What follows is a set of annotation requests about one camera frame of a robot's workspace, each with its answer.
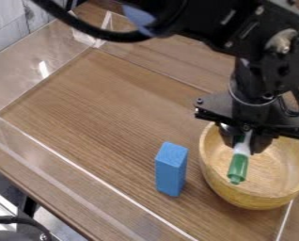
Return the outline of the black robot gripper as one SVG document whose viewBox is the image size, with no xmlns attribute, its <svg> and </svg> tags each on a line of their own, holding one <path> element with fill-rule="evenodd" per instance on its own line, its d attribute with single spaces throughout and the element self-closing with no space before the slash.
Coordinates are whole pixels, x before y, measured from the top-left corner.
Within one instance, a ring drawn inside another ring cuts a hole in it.
<svg viewBox="0 0 299 241">
<path fill-rule="evenodd" d="M 290 91 L 299 106 L 299 89 Z M 195 118 L 219 126 L 224 145 L 234 148 L 253 131 L 250 151 L 262 153 L 278 137 L 299 139 L 299 109 L 293 110 L 282 94 L 250 98 L 236 88 L 199 97 Z"/>
</svg>

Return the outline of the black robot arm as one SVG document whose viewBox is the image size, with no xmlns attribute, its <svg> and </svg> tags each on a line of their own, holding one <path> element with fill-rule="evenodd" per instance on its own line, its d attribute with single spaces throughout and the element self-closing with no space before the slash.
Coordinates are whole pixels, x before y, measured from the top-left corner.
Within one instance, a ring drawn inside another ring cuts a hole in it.
<svg viewBox="0 0 299 241">
<path fill-rule="evenodd" d="M 278 137 L 299 139 L 299 9 L 294 0 L 119 0 L 132 31 L 78 19 L 54 0 L 32 0 L 84 34 L 120 43 L 175 35 L 235 57 L 224 93 L 196 100 L 195 117 L 214 121 L 227 146 L 251 133 L 261 153 Z"/>
</svg>

